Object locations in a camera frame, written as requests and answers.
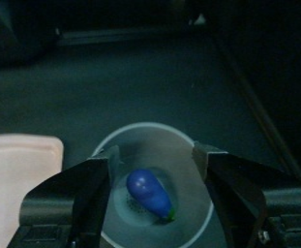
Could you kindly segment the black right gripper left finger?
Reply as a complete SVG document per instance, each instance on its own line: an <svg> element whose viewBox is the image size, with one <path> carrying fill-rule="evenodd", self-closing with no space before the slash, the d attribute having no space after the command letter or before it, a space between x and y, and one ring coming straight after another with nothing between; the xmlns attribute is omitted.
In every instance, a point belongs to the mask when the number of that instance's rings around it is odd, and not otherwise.
<svg viewBox="0 0 301 248"><path fill-rule="evenodd" d="M21 201L20 225L6 248L100 248L118 165L113 146L42 181Z"/></svg>

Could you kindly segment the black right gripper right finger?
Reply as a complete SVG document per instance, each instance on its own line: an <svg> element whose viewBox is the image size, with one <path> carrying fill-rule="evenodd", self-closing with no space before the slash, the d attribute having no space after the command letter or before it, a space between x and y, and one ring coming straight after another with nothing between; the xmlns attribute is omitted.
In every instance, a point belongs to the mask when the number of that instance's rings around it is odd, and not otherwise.
<svg viewBox="0 0 301 248"><path fill-rule="evenodd" d="M193 161L228 248L301 248L301 181L200 142Z"/></svg>

